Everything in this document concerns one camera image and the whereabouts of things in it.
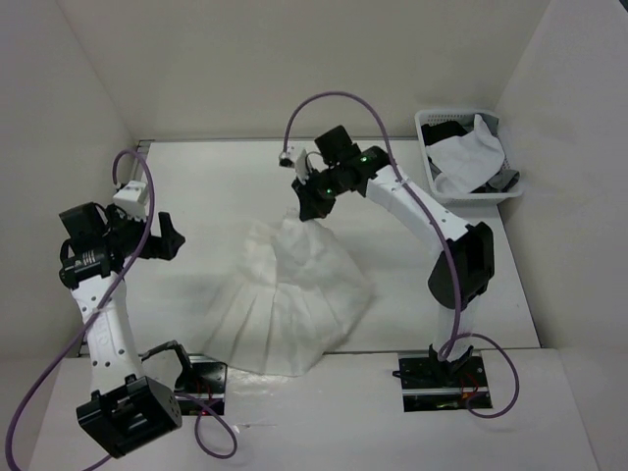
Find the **white pleated skirt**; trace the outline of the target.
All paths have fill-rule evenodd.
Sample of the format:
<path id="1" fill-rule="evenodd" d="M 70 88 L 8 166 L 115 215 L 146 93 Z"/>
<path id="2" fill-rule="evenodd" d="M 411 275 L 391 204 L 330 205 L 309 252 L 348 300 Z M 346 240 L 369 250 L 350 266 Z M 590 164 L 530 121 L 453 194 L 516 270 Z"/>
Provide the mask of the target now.
<path id="1" fill-rule="evenodd" d="M 289 209 L 277 225 L 251 225 L 211 301 L 200 350 L 246 372 L 302 376 L 346 339 L 372 295 L 334 233 Z"/>

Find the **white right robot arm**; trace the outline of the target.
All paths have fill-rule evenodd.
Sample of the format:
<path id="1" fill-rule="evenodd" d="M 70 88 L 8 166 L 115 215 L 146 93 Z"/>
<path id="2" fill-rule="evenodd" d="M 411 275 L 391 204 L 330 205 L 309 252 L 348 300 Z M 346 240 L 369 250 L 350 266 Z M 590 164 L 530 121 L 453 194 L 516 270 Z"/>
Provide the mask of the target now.
<path id="1" fill-rule="evenodd" d="M 440 308 L 430 374 L 442 386 L 454 384 L 472 352 L 464 337 L 473 301 L 495 272 L 491 229 L 448 214 L 389 152 L 361 149 L 343 127 L 315 143 L 324 170 L 315 169 L 304 150 L 286 146 L 281 152 L 280 165 L 295 173 L 298 205 L 278 224 L 246 225 L 235 266 L 211 288 L 199 317 L 184 325 L 188 345 L 240 370 L 296 377 L 343 342 L 373 290 L 322 220 L 341 195 L 355 192 L 430 247 L 435 264 L 428 289 Z"/>

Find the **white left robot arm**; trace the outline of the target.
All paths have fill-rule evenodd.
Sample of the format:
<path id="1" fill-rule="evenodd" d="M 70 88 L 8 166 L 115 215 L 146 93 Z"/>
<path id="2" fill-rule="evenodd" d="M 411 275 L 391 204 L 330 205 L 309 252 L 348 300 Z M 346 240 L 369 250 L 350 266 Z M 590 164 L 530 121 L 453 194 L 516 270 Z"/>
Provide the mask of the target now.
<path id="1" fill-rule="evenodd" d="M 78 406 L 79 426 L 109 455 L 121 458 L 175 431 L 182 414 L 174 392 L 189 389 L 195 368 L 169 359 L 160 380 L 146 375 L 135 348 L 124 277 L 132 261 L 170 261 L 185 242 L 169 213 L 158 215 L 160 234 L 145 218 L 116 204 L 89 202 L 61 213 L 68 233 L 59 276 L 81 312 L 91 361 L 90 399 Z"/>

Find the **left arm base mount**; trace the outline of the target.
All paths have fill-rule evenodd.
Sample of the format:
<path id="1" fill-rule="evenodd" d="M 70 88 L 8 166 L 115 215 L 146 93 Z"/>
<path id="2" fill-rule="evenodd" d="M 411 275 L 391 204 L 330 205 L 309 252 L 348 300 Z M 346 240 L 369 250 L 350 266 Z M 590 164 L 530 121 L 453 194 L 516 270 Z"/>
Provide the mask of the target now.
<path id="1" fill-rule="evenodd" d="M 171 388 L 201 400 L 220 416 L 225 414 L 228 366 L 200 353 L 188 353 L 176 340 L 161 343 L 139 356 L 145 373 Z"/>

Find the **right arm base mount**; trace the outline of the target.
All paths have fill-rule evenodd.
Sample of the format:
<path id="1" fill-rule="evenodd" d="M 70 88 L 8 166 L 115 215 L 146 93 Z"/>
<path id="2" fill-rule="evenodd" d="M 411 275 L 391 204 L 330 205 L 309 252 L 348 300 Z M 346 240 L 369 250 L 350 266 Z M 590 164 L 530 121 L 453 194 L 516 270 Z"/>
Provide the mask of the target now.
<path id="1" fill-rule="evenodd" d="M 493 407 L 484 361 L 473 347 L 453 362 L 440 361 L 431 347 L 400 353 L 397 362 L 392 375 L 399 380 L 405 412 Z"/>

